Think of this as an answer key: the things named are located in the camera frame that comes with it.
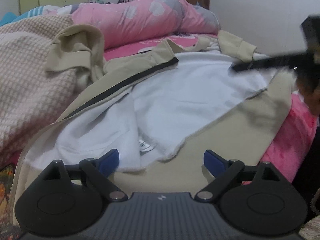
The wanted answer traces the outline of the person right hand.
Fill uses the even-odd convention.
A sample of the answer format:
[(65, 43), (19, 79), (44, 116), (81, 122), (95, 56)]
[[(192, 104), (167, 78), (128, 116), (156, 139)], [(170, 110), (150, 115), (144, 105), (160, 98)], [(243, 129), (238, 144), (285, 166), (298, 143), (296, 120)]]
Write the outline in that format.
[(299, 93), (304, 99), (304, 103), (309, 108), (309, 111), (314, 116), (319, 116), (319, 85), (313, 90), (307, 83), (307, 79), (298, 77), (296, 85)]

